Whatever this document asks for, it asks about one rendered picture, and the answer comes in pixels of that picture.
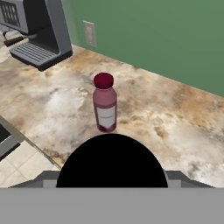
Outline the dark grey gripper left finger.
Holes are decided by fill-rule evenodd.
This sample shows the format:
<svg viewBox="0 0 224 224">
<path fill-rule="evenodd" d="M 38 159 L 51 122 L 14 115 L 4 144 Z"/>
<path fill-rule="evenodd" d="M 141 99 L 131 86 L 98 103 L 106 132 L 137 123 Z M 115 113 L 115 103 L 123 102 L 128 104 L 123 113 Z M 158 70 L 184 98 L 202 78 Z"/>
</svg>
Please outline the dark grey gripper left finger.
<svg viewBox="0 0 224 224">
<path fill-rule="evenodd" d="M 15 187 L 54 188 L 60 175 L 59 171 L 43 171 L 35 179 L 15 185 Z"/>
</svg>

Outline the grey coffee machine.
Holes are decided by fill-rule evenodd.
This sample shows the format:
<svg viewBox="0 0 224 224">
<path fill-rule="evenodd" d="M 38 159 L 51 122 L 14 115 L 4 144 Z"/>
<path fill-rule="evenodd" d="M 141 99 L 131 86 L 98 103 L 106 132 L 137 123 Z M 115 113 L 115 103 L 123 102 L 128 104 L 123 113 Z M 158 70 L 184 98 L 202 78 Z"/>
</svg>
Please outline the grey coffee machine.
<svg viewBox="0 0 224 224">
<path fill-rule="evenodd" d="M 0 24 L 21 33 L 6 39 L 10 55 L 45 71 L 73 55 L 61 0 L 0 0 Z"/>
</svg>

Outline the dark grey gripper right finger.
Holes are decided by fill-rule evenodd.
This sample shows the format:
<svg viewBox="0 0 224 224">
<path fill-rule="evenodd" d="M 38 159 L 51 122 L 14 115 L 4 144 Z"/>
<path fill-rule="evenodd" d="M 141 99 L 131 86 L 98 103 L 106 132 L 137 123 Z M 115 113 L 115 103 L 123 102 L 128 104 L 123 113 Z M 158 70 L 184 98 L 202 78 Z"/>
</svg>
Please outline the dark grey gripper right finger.
<svg viewBox="0 0 224 224">
<path fill-rule="evenodd" d="M 169 187 L 179 187 L 179 188 L 194 188 L 194 187 L 208 187 L 210 185 L 201 183 L 196 180 L 188 178 L 181 171 L 167 171 L 166 172 L 167 183 Z"/>
</svg>

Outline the pink bottle with red cap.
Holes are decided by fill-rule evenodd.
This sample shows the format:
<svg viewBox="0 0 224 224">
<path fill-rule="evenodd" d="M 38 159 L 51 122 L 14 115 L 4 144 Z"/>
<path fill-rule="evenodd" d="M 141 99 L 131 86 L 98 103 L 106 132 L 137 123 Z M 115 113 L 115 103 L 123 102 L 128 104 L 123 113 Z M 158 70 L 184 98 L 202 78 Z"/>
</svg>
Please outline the pink bottle with red cap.
<svg viewBox="0 0 224 224">
<path fill-rule="evenodd" d="M 94 77 L 94 113 L 97 128 L 102 132 L 116 129 L 117 94 L 113 85 L 114 77 L 110 73 L 98 73 Z"/>
</svg>

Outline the black round object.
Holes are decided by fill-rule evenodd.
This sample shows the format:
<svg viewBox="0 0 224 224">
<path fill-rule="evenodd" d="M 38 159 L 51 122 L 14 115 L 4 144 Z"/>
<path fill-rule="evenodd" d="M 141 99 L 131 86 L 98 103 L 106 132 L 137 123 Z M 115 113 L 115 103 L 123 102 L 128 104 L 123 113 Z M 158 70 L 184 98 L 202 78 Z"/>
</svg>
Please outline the black round object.
<svg viewBox="0 0 224 224">
<path fill-rule="evenodd" d="M 64 163 L 58 187 L 138 188 L 168 186 L 156 157 L 137 140 L 120 134 L 92 137 Z"/>
</svg>

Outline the beige wall outlet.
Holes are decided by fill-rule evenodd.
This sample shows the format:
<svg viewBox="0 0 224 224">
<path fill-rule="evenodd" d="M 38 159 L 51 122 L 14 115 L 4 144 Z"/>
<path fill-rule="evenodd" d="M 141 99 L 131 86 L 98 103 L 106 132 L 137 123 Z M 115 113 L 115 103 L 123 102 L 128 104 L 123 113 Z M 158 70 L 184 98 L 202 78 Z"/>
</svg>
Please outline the beige wall outlet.
<svg viewBox="0 0 224 224">
<path fill-rule="evenodd" d="M 95 24 L 88 21 L 84 21 L 83 25 L 84 25 L 87 45 L 92 47 L 97 47 L 96 36 L 95 36 Z"/>
</svg>

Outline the dark grey appliance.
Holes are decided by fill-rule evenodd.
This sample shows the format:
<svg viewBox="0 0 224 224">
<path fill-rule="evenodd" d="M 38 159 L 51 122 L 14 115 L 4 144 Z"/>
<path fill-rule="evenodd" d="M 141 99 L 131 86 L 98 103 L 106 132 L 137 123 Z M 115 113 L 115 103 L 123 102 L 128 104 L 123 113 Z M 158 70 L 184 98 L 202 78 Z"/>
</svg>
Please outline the dark grey appliance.
<svg viewBox="0 0 224 224">
<path fill-rule="evenodd" d="M 0 124 L 0 161 L 11 154 L 21 143 L 17 132 Z"/>
</svg>

